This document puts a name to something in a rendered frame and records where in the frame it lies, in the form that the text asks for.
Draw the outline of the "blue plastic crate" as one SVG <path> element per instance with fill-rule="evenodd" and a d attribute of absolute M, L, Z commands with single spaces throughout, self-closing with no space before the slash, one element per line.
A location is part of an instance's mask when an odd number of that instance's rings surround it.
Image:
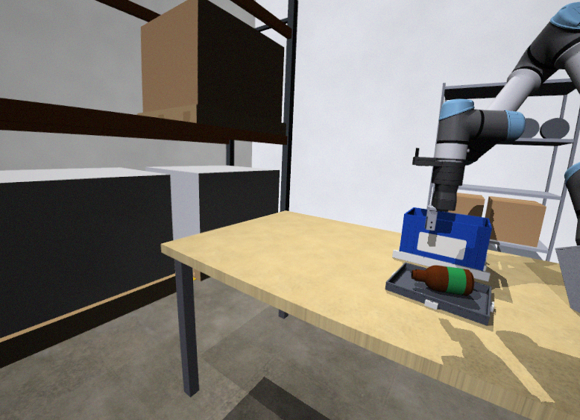
<path fill-rule="evenodd" d="M 492 231 L 489 218 L 438 211 L 435 230 L 429 231 L 426 212 L 413 207 L 404 214 L 400 251 L 483 271 Z"/>

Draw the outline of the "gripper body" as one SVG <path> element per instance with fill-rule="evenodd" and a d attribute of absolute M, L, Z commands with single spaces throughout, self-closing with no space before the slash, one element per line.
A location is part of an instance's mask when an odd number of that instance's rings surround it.
<path fill-rule="evenodd" d="M 435 191 L 432 206 L 439 210 L 456 210 L 458 186 L 462 186 L 468 145 L 436 144 L 435 157 L 418 157 L 419 148 L 415 150 L 412 165 L 433 166 L 432 183 Z"/>

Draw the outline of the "brown bottle with green label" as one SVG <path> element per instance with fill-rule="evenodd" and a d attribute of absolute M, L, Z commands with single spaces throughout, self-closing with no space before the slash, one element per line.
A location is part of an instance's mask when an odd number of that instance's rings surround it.
<path fill-rule="evenodd" d="M 473 292 L 474 277 L 468 269 L 449 266 L 430 266 L 426 270 L 412 270 L 412 279 L 425 282 L 432 290 L 468 296 Z"/>

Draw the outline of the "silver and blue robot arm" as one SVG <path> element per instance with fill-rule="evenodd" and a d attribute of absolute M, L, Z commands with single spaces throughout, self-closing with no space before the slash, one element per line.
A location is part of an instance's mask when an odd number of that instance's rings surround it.
<path fill-rule="evenodd" d="M 468 166 L 500 141 L 515 141 L 524 132 L 525 116 L 517 111 L 531 93 L 559 69 L 565 69 L 580 94 L 580 2 L 563 6 L 539 33 L 486 110 L 474 102 L 453 99 L 442 104 L 438 143 L 468 144 Z M 580 245 L 580 162 L 564 174 L 577 217 Z"/>

